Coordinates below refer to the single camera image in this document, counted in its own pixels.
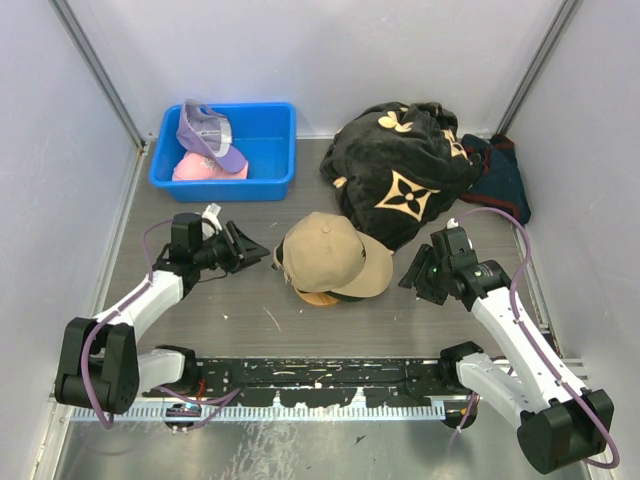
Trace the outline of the beige cap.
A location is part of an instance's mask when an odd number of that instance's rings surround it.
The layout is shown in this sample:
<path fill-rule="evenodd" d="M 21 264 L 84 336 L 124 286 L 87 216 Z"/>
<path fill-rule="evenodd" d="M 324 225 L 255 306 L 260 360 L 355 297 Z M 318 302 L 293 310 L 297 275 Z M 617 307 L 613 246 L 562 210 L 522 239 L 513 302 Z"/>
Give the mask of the beige cap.
<path fill-rule="evenodd" d="M 301 293 L 363 299 L 382 294 L 394 270 L 387 247 L 346 217 L 324 212 L 297 222 L 275 247 L 273 262 Z"/>

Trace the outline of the green NY cap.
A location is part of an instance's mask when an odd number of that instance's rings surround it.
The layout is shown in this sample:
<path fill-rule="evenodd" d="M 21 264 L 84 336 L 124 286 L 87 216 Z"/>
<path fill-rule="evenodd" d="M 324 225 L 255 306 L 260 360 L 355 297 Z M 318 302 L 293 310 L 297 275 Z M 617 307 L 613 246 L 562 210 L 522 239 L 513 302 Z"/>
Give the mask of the green NY cap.
<path fill-rule="evenodd" d="M 274 249 L 273 251 L 273 263 L 272 263 L 272 268 L 274 270 L 278 270 L 281 271 L 284 275 L 284 279 L 285 282 L 287 284 L 289 284 L 291 282 L 291 280 L 289 279 L 289 277 L 287 276 L 286 272 L 284 271 L 284 267 L 282 265 L 282 261 L 283 261 L 283 246 L 284 246 L 284 242 L 280 242 Z M 363 298 L 360 297 L 352 297 L 352 296 L 346 296 L 346 295 L 340 295 L 337 294 L 335 292 L 325 292 L 337 299 L 340 300 L 341 302 L 346 302 L 346 303 L 358 303 L 363 301 Z"/>

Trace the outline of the wooden hat stand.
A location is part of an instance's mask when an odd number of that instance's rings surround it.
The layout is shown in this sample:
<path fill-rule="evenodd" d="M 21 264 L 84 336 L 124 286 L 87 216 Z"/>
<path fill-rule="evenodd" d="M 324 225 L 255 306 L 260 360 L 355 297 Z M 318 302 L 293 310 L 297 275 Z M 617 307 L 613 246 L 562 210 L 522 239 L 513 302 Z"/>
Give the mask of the wooden hat stand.
<path fill-rule="evenodd" d="M 301 300 L 314 307 L 330 307 L 340 303 L 340 300 L 325 292 L 302 292 L 296 290 L 296 294 Z"/>

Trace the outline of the pink cap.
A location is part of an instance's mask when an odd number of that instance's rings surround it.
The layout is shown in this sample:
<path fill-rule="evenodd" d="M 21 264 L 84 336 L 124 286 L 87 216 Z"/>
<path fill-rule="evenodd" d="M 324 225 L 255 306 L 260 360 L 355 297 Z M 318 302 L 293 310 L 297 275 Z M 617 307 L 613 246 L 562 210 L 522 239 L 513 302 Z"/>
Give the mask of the pink cap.
<path fill-rule="evenodd" d="M 187 152 L 173 170 L 172 180 L 176 181 L 210 181 L 210 180 L 244 180 L 248 176 L 249 163 L 242 170 L 230 173 L 224 170 L 215 159 L 195 152 Z"/>

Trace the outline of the purple LA cap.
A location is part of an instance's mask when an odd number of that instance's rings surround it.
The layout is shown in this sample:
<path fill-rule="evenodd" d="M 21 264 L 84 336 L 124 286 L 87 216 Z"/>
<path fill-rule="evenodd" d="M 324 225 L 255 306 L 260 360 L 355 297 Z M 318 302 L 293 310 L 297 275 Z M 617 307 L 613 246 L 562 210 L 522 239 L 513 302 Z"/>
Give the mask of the purple LA cap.
<path fill-rule="evenodd" d="M 214 177 L 244 179 L 249 162 L 233 144 L 229 119 L 210 106 L 185 100 L 180 109 L 176 138 L 188 154 L 212 163 Z"/>

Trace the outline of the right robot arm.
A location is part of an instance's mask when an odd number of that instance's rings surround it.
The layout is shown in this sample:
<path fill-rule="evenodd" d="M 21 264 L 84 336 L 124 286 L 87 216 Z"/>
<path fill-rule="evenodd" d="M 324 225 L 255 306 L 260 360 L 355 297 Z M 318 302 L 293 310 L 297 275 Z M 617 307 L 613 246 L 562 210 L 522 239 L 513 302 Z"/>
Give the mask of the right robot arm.
<path fill-rule="evenodd" d="M 564 364 L 511 291 L 507 273 L 494 260 L 478 260 L 463 228 L 433 233 L 400 285 L 437 305 L 455 298 L 494 338 L 512 374 L 467 341 L 441 351 L 438 379 L 447 392 L 467 389 L 500 413 L 536 471 L 549 474 L 605 451 L 613 401 Z"/>

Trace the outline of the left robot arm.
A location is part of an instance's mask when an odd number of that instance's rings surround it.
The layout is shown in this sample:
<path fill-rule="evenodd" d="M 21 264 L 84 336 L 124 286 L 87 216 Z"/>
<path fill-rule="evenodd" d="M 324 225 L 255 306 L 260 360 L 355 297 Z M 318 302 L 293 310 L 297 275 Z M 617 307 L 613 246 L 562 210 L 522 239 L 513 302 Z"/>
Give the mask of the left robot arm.
<path fill-rule="evenodd" d="M 142 393 L 167 388 L 188 396 L 199 387 L 193 350 L 164 345 L 139 354 L 139 340 L 202 282 L 203 272 L 236 274 L 269 251 L 213 213 L 179 213 L 167 223 L 169 241 L 147 259 L 143 280 L 110 308 L 66 325 L 54 383 L 58 403 L 91 409 L 105 421 L 125 413 Z"/>

